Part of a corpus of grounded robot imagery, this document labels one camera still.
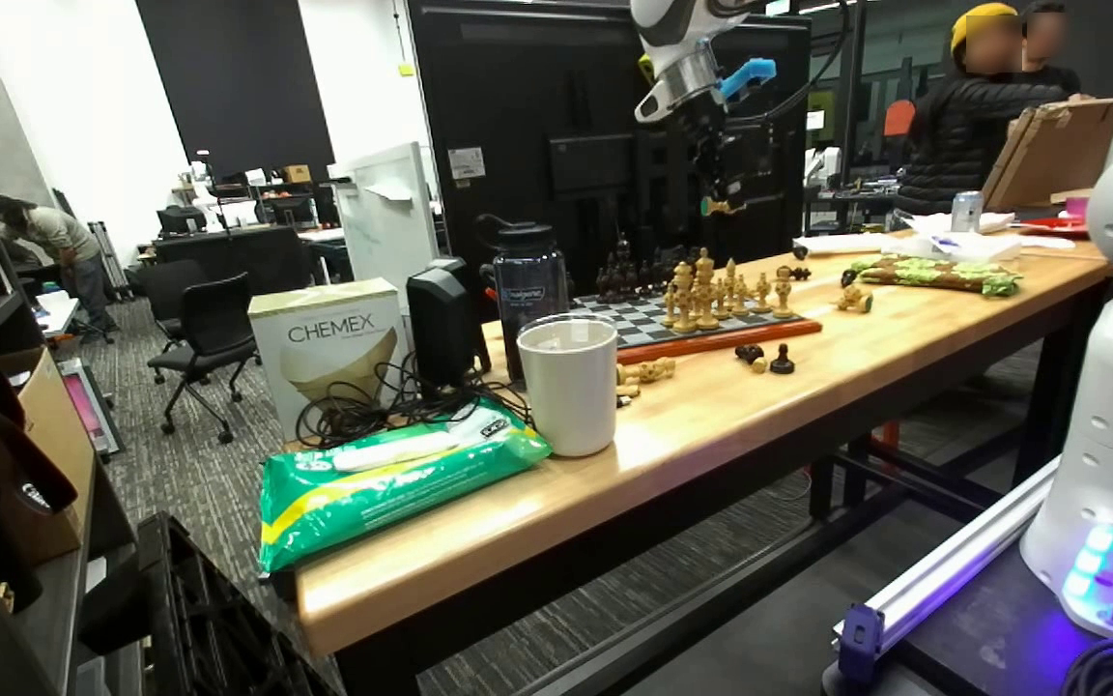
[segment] woman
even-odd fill
[[[1069,95],[1059,83],[1014,82],[1020,16],[1009,5],[979,5],[952,27],[953,72],[916,104],[902,177],[905,213],[945,213],[960,189],[981,189],[1009,118],[1030,104]]]
[[[62,271],[62,284],[84,306],[89,337],[113,342],[117,320],[107,318],[103,278],[95,264],[95,237],[57,208],[38,208],[19,198],[0,198],[0,229],[8,241],[38,244]]]

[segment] yellow hat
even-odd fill
[[[952,54],[969,38],[979,36],[985,23],[993,19],[1014,19],[1020,23],[1020,12],[1014,5],[972,5],[969,12],[961,12],[953,23],[952,23]]]

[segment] plastic bag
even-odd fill
[[[274,577],[542,458],[542,431],[498,400],[324,451],[274,451],[259,478],[259,570]]]

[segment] chessboard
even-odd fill
[[[659,354],[729,353],[739,342],[784,338],[819,333],[824,324],[799,314],[743,309],[716,329],[671,333],[666,318],[666,291],[638,293],[583,293],[565,318],[595,318],[617,329],[617,363]]]

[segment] black chair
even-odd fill
[[[154,257],[154,278],[147,291],[147,306],[166,333],[163,353],[183,342],[183,291],[203,283],[203,271],[198,257]]]
[[[198,391],[198,382],[203,382],[209,372],[218,372],[218,366],[236,366],[228,385],[232,385],[236,400],[242,398],[236,380],[238,380],[242,363],[255,354],[248,302],[250,302],[248,274],[214,278],[214,283],[198,283],[198,284],[183,291],[183,314],[179,314],[183,342],[147,359],[147,366],[154,366],[154,372],[179,372],[183,375],[183,382],[175,385],[175,395],[166,400],[163,431],[175,431],[175,400],[183,395],[194,395],[219,422],[218,439],[219,443],[232,439],[232,426]]]

